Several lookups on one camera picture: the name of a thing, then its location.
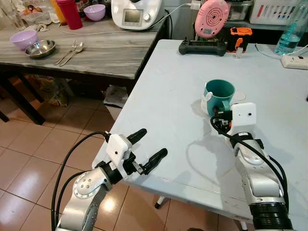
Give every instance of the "pink device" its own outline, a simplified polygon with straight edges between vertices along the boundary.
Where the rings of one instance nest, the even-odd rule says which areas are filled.
[[[200,8],[195,31],[202,38],[214,37],[225,25],[229,16],[229,7],[224,0],[207,0]]]

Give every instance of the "shelf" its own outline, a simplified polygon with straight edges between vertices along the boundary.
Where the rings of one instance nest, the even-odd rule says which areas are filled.
[[[285,26],[282,25],[263,25],[263,24],[251,24],[248,21],[227,21],[225,27],[250,27],[252,29],[260,30],[284,30]]]

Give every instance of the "white basket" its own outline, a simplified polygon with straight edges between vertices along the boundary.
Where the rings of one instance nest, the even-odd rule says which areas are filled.
[[[255,0],[249,21],[253,24],[286,25],[300,0]]]

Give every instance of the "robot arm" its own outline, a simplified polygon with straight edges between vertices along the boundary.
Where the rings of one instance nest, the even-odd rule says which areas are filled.
[[[118,183],[133,172],[149,174],[167,155],[167,149],[154,154],[144,166],[135,162],[131,152],[132,145],[139,141],[146,129],[128,136],[111,135],[106,139],[106,152],[111,161],[100,162],[92,171],[80,175],[73,186],[72,197],[67,203],[56,231],[91,231],[93,230],[98,208],[112,185]]]
[[[213,127],[218,133],[227,136],[226,142],[234,151],[235,167],[242,177],[242,187],[253,216],[255,230],[293,230],[279,179],[264,161],[270,160],[270,157],[263,151],[262,141],[255,140],[252,136],[256,124],[255,104],[234,104],[231,106],[231,112],[218,112],[215,117]],[[243,145],[243,142],[264,158]]]

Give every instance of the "black game controller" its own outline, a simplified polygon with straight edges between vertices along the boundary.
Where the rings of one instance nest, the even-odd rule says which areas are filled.
[[[219,56],[224,56],[227,51],[227,46],[227,42],[190,41],[185,38],[179,46],[179,52],[181,54],[217,54]]]

